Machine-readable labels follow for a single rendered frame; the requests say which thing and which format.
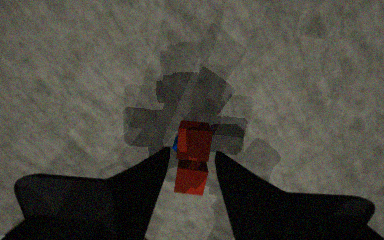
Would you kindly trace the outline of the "red cube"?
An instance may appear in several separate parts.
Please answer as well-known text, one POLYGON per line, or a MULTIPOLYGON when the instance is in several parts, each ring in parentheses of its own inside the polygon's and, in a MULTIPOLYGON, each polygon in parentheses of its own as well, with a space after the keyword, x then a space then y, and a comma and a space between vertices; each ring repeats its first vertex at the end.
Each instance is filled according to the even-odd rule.
POLYGON ((176 159, 209 161, 213 131, 206 122, 181 120, 176 159))
POLYGON ((178 161, 174 193, 203 196, 208 176, 206 161, 178 161))

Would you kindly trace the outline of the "blue cube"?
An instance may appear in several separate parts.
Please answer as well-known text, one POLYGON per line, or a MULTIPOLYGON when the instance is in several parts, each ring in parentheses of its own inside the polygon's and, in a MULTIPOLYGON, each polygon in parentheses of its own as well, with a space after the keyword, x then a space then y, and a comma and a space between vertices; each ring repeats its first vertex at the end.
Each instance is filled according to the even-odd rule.
POLYGON ((173 144, 173 150, 177 153, 177 143, 178 143, 178 136, 175 137, 175 141, 174 141, 174 144, 173 144))

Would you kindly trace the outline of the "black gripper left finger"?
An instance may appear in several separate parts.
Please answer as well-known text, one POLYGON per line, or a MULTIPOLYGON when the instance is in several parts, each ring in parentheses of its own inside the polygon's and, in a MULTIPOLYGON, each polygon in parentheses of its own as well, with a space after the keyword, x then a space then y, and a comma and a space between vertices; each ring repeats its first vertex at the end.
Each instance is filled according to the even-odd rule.
POLYGON ((14 193, 29 215, 78 218, 104 224, 106 240, 144 240, 170 159, 165 147, 112 177, 43 173, 19 178, 14 193))

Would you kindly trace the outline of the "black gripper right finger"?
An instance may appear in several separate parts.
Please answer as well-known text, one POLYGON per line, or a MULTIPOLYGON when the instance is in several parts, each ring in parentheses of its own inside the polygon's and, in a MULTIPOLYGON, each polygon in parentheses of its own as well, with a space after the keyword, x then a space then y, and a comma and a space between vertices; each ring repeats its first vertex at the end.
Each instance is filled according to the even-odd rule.
POLYGON ((220 151, 215 166, 235 240, 290 240, 304 219, 367 224, 375 212, 359 196, 283 191, 220 151))

